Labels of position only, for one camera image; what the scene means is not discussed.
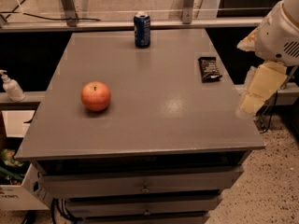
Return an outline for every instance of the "red apple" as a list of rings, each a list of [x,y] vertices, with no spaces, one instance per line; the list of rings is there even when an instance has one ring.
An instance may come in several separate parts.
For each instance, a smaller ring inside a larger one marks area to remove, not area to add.
[[[110,104],[109,87],[99,81],[87,83],[81,90],[81,101],[91,111],[101,111]]]

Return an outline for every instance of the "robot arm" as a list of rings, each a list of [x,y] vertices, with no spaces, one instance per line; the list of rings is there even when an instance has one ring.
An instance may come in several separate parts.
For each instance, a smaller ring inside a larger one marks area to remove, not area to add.
[[[252,117],[287,80],[287,66],[299,65],[299,0],[278,2],[261,24],[237,45],[265,60],[250,69],[237,115]]]

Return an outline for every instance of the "blue can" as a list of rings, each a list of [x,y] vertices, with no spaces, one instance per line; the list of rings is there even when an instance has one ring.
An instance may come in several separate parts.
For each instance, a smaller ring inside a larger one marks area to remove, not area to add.
[[[135,45],[139,48],[150,46],[150,16],[143,11],[134,16]]]

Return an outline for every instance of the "white spray bottle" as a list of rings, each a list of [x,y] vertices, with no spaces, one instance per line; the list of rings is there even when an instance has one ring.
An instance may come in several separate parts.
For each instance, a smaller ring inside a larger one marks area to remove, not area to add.
[[[19,83],[14,79],[9,78],[5,72],[5,70],[0,70],[0,74],[2,75],[1,78],[3,79],[3,89],[12,101],[22,101],[26,96],[25,93],[21,89]]]

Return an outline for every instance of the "drawer handle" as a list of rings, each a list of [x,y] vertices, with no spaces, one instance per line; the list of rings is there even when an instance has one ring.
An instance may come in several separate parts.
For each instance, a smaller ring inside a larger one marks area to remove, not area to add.
[[[144,216],[149,216],[150,214],[151,212],[148,209],[143,213]]]
[[[142,193],[149,193],[150,189],[148,189],[148,185],[145,183],[143,185],[143,189],[140,190]]]

